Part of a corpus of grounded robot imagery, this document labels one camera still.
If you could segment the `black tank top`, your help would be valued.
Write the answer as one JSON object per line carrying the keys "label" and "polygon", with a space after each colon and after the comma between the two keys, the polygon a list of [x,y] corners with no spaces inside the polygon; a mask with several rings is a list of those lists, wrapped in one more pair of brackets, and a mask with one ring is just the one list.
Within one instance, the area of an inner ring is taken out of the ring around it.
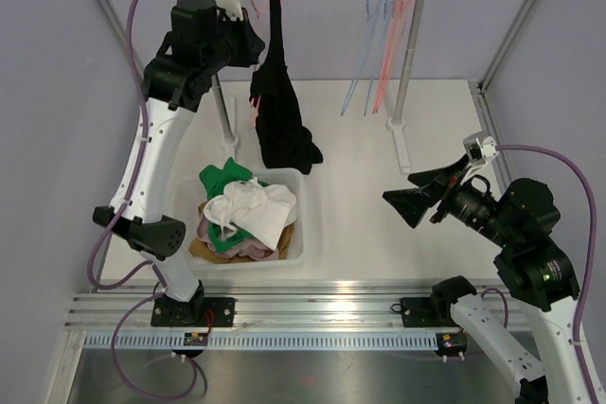
{"label": "black tank top", "polygon": [[253,73],[250,101],[261,159],[268,168],[294,168],[304,175],[323,162],[312,133],[303,125],[285,59],[281,0],[269,0],[270,37],[265,59]]}

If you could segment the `blue hanger with white top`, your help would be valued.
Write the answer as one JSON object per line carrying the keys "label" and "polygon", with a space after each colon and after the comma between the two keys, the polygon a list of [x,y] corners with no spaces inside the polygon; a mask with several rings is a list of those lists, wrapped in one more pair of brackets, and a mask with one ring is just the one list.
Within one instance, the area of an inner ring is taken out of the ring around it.
{"label": "blue hanger with white top", "polygon": [[374,35],[374,30],[376,27],[376,16],[377,16],[377,8],[373,9],[370,6],[370,0],[365,0],[365,33],[364,33],[364,37],[363,37],[362,42],[358,49],[355,71],[350,80],[346,96],[342,103],[341,110],[340,110],[340,116],[344,116],[347,113],[349,104],[353,98],[353,95],[357,89],[360,77],[365,68],[365,64],[367,61],[367,54],[369,52],[369,48],[370,48],[372,38]]}

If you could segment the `green tank top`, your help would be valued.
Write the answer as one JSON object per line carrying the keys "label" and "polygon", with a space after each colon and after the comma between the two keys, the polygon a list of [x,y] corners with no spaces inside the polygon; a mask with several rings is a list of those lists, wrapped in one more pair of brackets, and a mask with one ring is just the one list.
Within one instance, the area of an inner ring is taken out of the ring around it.
{"label": "green tank top", "polygon": [[[223,168],[209,165],[199,173],[199,179],[205,188],[208,202],[217,196],[221,196],[227,184],[248,182],[252,178],[253,172],[236,163],[232,158],[226,160]],[[226,254],[245,240],[254,238],[252,234],[241,228],[236,228],[236,230],[227,229],[224,232],[220,224],[211,220],[208,222],[207,236],[208,242],[214,247],[214,251],[221,255]]]}

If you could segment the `blue hanger with mauve top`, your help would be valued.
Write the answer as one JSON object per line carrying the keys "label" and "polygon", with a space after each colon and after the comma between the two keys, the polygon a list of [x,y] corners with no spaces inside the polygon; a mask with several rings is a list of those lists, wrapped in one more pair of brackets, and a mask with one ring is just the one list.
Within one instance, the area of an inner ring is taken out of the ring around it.
{"label": "blue hanger with mauve top", "polygon": [[365,99],[364,115],[370,114],[372,111],[371,105],[373,102],[371,99],[375,93],[376,84],[380,77],[380,66],[390,21],[389,16],[392,9],[392,0],[377,0],[373,12],[370,12],[369,5],[366,6],[369,33],[367,54],[372,58],[372,65],[369,67],[370,76]]}

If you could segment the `white tank top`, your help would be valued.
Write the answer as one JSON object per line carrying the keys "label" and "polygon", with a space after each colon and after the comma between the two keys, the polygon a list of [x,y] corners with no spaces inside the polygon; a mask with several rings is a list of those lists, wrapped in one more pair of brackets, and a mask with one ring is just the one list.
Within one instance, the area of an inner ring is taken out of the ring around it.
{"label": "white tank top", "polygon": [[208,236],[219,253],[250,238],[273,251],[284,228],[296,220],[296,204],[296,195],[284,184],[262,185],[256,177],[228,183],[205,204]]}

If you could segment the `pink hanger with brown top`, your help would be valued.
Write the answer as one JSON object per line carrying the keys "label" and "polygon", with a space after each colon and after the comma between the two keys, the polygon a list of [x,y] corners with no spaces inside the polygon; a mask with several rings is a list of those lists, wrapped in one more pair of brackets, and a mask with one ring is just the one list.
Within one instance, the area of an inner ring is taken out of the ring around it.
{"label": "pink hanger with brown top", "polygon": [[406,0],[393,0],[391,4],[391,14],[384,43],[383,60],[377,90],[372,103],[373,114],[376,114],[383,105],[387,83],[391,77],[393,60],[395,59],[395,48],[399,42],[399,36],[402,35],[401,25],[404,16]]}

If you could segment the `pink hanger with green top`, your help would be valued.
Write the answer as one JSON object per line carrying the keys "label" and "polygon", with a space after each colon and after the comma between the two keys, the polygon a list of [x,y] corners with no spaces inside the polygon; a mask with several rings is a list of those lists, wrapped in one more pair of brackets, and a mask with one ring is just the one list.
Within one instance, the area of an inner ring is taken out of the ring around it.
{"label": "pink hanger with green top", "polygon": [[398,45],[406,30],[407,11],[413,0],[391,0],[386,9],[386,33],[383,40],[383,57],[377,88],[372,103],[372,113],[376,114],[383,106],[387,84],[391,78]]}

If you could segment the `mauve tank top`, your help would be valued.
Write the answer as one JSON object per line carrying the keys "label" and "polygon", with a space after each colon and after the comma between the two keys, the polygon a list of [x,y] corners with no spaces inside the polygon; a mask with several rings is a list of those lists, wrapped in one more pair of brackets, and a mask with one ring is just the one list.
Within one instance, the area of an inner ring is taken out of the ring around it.
{"label": "mauve tank top", "polygon": [[189,251],[192,255],[203,257],[216,264],[231,264],[240,262],[260,262],[279,258],[279,249],[271,250],[254,237],[243,237],[235,241],[228,239],[227,249],[220,252],[219,247],[212,241],[211,234],[218,228],[201,215],[195,238]]}

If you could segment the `brown tank top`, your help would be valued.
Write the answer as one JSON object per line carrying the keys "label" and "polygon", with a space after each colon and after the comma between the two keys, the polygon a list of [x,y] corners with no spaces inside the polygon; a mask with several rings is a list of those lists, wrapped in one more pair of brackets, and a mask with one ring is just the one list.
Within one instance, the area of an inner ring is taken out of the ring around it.
{"label": "brown tank top", "polygon": [[[204,214],[204,208],[205,208],[205,202],[202,202],[198,206],[198,209],[197,209],[198,215],[200,216],[200,219],[201,219],[201,215]],[[281,236],[280,236],[280,239],[278,241],[278,244],[277,244],[277,246],[275,248],[275,250],[279,249],[279,258],[276,259],[276,260],[285,260],[285,259],[288,258],[288,252],[289,252],[289,248],[290,248],[290,244],[291,244],[291,241],[292,241],[293,234],[294,234],[294,224],[293,223],[290,224],[290,225],[288,225],[288,226],[286,226],[283,229],[283,231],[281,233]],[[190,251],[189,251],[189,247],[188,247],[188,252],[189,252],[189,254],[194,259],[204,259],[204,260],[206,260],[203,257],[192,255],[190,253]],[[260,261],[260,262],[268,262],[268,261],[276,261],[276,260],[266,260],[266,261]],[[213,263],[213,262],[210,262],[210,263],[211,264],[215,264],[215,265],[239,265],[239,264],[249,264],[249,263],[256,263],[256,262],[240,262],[240,263],[231,263],[231,264],[216,264],[216,263]]]}

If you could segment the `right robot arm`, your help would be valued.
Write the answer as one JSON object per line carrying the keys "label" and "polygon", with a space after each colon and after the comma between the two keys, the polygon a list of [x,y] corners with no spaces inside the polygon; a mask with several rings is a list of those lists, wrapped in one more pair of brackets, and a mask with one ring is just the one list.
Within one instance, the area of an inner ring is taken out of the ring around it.
{"label": "right robot arm", "polygon": [[494,321],[476,287],[462,275],[443,280],[427,297],[403,297],[392,309],[406,327],[458,327],[469,334],[506,378],[518,403],[602,403],[592,358],[574,325],[581,288],[572,262],[551,238],[561,214],[546,184],[522,178],[499,199],[481,173],[489,159],[463,156],[447,167],[409,175],[411,187],[389,190],[383,199],[416,228],[430,208],[440,223],[453,217],[500,252],[493,263],[517,301],[540,356],[534,358]]}

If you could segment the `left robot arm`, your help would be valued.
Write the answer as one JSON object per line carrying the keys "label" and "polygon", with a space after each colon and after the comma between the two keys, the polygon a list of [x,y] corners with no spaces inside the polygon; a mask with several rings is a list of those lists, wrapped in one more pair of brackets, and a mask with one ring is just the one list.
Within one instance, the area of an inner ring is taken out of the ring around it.
{"label": "left robot arm", "polygon": [[143,71],[143,105],[121,186],[108,205],[95,208],[93,221],[159,271],[171,315],[193,326],[205,314],[204,291],[180,251],[186,226],[165,213],[169,176],[202,96],[219,71],[258,63],[264,43],[239,0],[177,0],[170,23]]}

